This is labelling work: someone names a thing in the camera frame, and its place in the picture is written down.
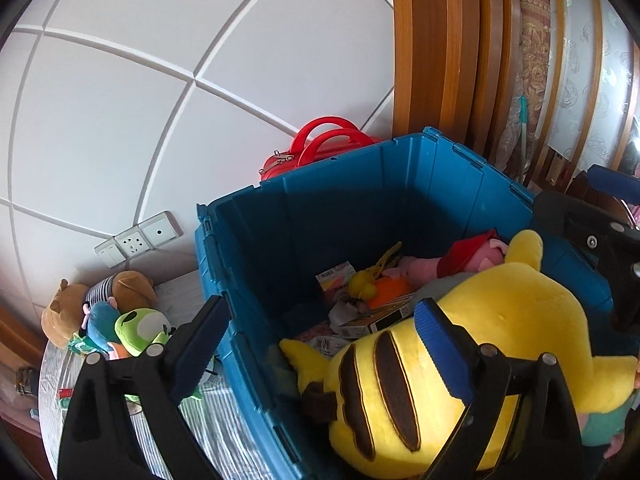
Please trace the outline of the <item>small yellow orange plush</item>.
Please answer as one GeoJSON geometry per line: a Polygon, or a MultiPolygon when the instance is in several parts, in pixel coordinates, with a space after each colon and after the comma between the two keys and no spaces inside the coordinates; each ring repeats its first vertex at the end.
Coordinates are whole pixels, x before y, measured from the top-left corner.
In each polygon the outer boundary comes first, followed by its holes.
{"type": "Polygon", "coordinates": [[[397,298],[412,294],[414,287],[396,266],[400,248],[401,242],[398,242],[373,266],[356,272],[347,284],[347,296],[362,302],[369,310],[378,310],[397,298]]]}

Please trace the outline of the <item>green wet wipes pack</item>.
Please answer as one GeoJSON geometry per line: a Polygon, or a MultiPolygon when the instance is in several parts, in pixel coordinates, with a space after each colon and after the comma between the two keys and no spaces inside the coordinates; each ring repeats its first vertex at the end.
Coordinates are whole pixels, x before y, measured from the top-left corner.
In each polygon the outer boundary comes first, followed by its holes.
{"type": "Polygon", "coordinates": [[[104,356],[108,355],[108,352],[98,346],[90,337],[79,336],[78,334],[73,334],[72,338],[70,338],[67,349],[78,354],[78,356],[88,356],[93,352],[99,352],[104,356]]]}

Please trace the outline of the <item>red white medicine box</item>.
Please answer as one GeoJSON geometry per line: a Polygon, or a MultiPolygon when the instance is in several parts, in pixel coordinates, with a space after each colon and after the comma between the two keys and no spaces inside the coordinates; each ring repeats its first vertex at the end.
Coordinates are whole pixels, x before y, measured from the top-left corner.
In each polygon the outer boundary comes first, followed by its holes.
{"type": "Polygon", "coordinates": [[[331,309],[329,328],[345,339],[385,330],[413,315],[416,286],[397,266],[355,271],[349,262],[317,275],[331,309]]]}

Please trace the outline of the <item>pink pig plush green shirt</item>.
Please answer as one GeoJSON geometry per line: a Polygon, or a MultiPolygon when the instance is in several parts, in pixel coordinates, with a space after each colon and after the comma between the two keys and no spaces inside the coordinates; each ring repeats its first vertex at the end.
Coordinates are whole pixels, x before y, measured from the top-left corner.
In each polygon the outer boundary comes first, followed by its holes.
{"type": "Polygon", "coordinates": [[[619,408],[608,413],[579,416],[580,437],[586,448],[604,448],[603,458],[610,460],[631,442],[639,426],[639,391],[635,391],[619,408]]]}

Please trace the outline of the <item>blue plastic storage crate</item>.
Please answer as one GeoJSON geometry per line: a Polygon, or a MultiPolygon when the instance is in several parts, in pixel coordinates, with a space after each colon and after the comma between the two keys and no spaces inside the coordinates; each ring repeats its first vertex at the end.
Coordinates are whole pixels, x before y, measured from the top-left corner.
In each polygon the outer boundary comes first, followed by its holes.
{"type": "MultiPolygon", "coordinates": [[[[345,262],[355,271],[367,269],[398,242],[399,260],[438,258],[457,240],[489,230],[508,247],[519,232],[536,232],[544,243],[540,270],[584,309],[592,353],[634,356],[639,363],[639,333],[614,330],[610,286],[596,258],[542,229],[533,214],[537,195],[426,129],[198,207],[203,289],[227,300],[230,310],[221,359],[274,478],[374,479],[306,424],[296,370],[280,343],[298,340],[314,349],[311,338],[331,309],[317,275],[345,262]]],[[[413,312],[419,301],[440,299],[478,273],[453,275],[442,292],[433,292],[430,283],[416,287],[413,312]]],[[[639,426],[613,458],[605,460],[603,452],[582,445],[581,479],[636,478],[639,426]]]]}

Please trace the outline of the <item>blue pink pig plush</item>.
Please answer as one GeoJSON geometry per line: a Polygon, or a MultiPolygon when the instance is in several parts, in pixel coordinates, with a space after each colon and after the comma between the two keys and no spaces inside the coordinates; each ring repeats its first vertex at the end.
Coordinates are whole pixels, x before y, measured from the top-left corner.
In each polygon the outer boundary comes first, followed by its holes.
{"type": "Polygon", "coordinates": [[[122,271],[104,278],[90,287],[82,300],[85,318],[80,336],[88,337],[96,350],[114,352],[113,344],[120,340],[115,332],[119,315],[156,303],[153,282],[138,271],[122,271]]]}

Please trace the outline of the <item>green frog plush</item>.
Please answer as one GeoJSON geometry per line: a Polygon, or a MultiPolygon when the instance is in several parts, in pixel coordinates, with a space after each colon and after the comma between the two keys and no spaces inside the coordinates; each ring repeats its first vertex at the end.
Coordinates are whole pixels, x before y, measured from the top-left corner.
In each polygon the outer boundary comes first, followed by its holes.
{"type": "Polygon", "coordinates": [[[122,314],[114,330],[130,356],[140,356],[150,344],[166,344],[176,331],[162,312],[150,308],[122,314]]]}

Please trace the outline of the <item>white wall socket panel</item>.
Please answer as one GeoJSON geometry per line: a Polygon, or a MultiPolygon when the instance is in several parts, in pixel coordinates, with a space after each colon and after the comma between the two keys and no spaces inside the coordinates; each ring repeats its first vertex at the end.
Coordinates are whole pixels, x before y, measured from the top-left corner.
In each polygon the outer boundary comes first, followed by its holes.
{"type": "Polygon", "coordinates": [[[109,269],[114,269],[173,240],[178,240],[182,234],[183,230],[172,213],[163,211],[112,236],[96,246],[94,252],[109,269]]]}

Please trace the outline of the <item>brown capybara plush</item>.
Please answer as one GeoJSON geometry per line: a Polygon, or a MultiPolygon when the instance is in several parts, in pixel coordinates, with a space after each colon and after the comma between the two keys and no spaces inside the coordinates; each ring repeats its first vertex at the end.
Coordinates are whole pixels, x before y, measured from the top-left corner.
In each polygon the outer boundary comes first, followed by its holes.
{"type": "Polygon", "coordinates": [[[42,311],[41,328],[51,344],[65,349],[85,317],[84,304],[88,286],[70,284],[63,278],[50,304],[42,311]]]}

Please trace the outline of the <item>red green medicine box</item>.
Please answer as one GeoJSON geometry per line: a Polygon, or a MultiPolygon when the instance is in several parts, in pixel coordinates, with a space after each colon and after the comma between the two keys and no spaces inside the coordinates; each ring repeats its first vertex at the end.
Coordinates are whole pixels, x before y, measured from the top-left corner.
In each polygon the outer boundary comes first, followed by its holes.
{"type": "Polygon", "coordinates": [[[63,403],[63,402],[70,402],[70,399],[72,398],[74,393],[74,389],[73,388],[62,388],[60,390],[58,390],[58,400],[63,403]]]}

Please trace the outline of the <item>red handbag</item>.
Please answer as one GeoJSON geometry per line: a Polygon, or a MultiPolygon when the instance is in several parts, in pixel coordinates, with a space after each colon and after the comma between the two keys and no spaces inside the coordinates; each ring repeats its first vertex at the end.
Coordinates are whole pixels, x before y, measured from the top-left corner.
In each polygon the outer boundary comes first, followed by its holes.
{"type": "Polygon", "coordinates": [[[275,151],[266,159],[259,170],[260,180],[265,181],[378,142],[379,138],[362,132],[348,119],[318,117],[298,130],[287,151],[275,151]]]}

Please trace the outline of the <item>black gift box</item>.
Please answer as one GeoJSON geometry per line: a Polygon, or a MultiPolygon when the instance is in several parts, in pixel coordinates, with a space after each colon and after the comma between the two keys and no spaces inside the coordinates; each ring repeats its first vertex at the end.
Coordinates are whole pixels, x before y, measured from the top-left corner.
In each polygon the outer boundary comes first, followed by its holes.
{"type": "Polygon", "coordinates": [[[38,396],[39,370],[33,367],[21,367],[16,372],[16,390],[21,396],[38,396]]]}

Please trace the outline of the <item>red hat pink plush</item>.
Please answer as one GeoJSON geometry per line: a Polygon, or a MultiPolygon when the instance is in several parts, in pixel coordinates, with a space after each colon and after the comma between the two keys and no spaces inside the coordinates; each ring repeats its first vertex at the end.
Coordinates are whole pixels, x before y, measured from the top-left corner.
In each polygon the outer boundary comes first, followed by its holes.
{"type": "Polygon", "coordinates": [[[478,273],[503,263],[508,245],[495,230],[457,240],[438,258],[404,257],[394,268],[383,272],[386,278],[402,278],[421,287],[438,278],[460,273],[478,273]]]}

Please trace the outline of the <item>light blue tablecloth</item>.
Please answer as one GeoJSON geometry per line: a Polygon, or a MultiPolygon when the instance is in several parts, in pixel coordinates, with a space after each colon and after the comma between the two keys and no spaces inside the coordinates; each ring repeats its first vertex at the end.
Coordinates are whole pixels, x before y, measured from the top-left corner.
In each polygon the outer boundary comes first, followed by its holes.
{"type": "MultiPolygon", "coordinates": [[[[189,322],[204,304],[198,272],[183,274],[155,287],[158,310],[172,325],[189,322]]],[[[75,385],[84,359],[47,344],[40,365],[38,413],[41,437],[50,467],[58,471],[58,453],[66,416],[58,394],[75,385]]],[[[221,362],[204,374],[200,395],[180,404],[181,414],[198,444],[225,479],[270,479],[271,472],[258,451],[226,382],[221,362]]]]}

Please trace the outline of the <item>yellow Pikachu plush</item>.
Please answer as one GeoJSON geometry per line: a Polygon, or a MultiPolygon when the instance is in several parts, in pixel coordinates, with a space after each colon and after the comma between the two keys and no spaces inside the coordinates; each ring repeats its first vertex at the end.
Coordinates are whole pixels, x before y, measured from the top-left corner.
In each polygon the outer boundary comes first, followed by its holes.
{"type": "Polygon", "coordinates": [[[622,406],[639,363],[592,353],[585,311],[543,254],[519,232],[503,263],[332,358],[282,340],[306,424],[375,479],[582,476],[579,417],[622,406]]]}

